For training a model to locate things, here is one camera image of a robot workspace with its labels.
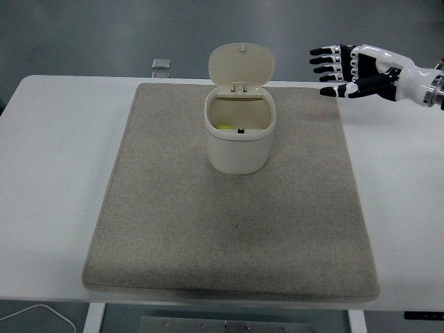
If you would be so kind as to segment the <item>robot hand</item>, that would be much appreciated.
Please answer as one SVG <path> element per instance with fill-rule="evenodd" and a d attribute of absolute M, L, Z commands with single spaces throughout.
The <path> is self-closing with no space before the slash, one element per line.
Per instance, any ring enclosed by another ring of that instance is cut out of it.
<path fill-rule="evenodd" d="M 309 54 L 314 73 L 322 74 L 320 82 L 340 83 L 322 88 L 322 96 L 357 99 L 378 95 L 388 101 L 443 105 L 442 69 L 418 67 L 408 57 L 366 44 L 324 46 Z"/>

